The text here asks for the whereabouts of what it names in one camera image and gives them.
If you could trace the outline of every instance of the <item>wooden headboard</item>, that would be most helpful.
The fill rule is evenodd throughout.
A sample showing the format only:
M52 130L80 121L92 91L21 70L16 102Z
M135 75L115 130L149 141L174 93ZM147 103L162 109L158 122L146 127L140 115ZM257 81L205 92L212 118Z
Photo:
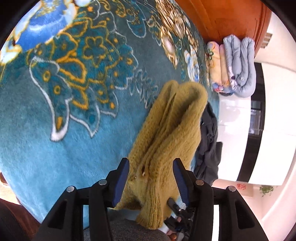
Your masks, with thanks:
M255 53L265 37L271 10L260 0L176 0L200 31L205 42L235 34L255 40Z

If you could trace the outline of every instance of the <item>blue fleece blanket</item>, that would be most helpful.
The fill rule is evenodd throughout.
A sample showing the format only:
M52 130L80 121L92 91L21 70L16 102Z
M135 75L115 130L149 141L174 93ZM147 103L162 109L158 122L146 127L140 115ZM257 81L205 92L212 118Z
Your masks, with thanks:
M0 61L0 170L40 222L67 186L117 168L165 82L202 83L218 115L203 40L173 0L42 0Z

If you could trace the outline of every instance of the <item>metal screw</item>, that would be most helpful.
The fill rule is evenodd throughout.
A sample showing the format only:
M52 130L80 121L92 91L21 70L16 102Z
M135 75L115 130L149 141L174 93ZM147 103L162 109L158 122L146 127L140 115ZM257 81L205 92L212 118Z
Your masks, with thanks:
M107 180L106 180L106 179L102 179L102 180L99 181L99 184L100 184L101 186L104 186L104 185L107 184Z
M198 186L202 186L202 185L204 185L204 181L203 181L203 180L196 180L195 183L196 183L196 185L198 185Z
M228 187L229 191L231 192L235 192L237 189L235 188L235 186L229 186Z
M75 187L73 187L73 186L69 186L66 189L67 192L73 192L74 190L75 190Z

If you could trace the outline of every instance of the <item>dark gray clothing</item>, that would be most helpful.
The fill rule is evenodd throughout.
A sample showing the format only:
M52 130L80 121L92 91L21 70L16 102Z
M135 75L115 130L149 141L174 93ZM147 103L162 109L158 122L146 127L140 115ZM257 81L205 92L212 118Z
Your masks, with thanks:
M114 241L170 241L160 230L148 230L132 220L111 221L110 227ZM84 241L91 241L89 229L84 230Z
M209 103L202 114L200 131L201 141L195 153L196 163L193 172L197 179L212 185L218 179L222 143L217 142L217 119Z

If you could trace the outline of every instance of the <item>red decoration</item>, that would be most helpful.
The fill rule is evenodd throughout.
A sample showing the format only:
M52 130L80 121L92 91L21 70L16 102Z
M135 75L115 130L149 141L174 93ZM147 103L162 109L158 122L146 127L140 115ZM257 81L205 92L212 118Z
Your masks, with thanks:
M246 184L241 184L241 183L237 184L237 189L239 190L245 190L246 188L247 188Z

